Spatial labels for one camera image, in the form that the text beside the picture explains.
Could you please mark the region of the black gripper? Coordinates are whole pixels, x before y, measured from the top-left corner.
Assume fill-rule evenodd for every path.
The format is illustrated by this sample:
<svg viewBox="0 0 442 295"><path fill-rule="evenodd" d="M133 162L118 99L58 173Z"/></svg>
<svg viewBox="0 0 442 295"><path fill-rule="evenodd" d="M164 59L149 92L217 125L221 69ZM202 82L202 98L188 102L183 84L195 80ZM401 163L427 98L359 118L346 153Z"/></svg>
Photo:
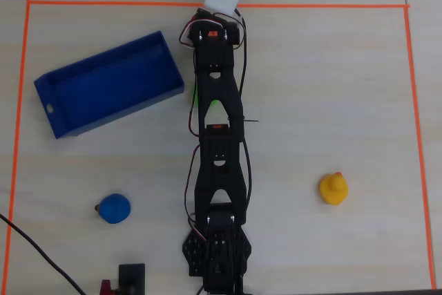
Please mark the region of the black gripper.
<svg viewBox="0 0 442 295"><path fill-rule="evenodd" d="M189 47L209 41L220 41L241 47L242 21L238 11L233 16L198 8L189 21Z"/></svg>

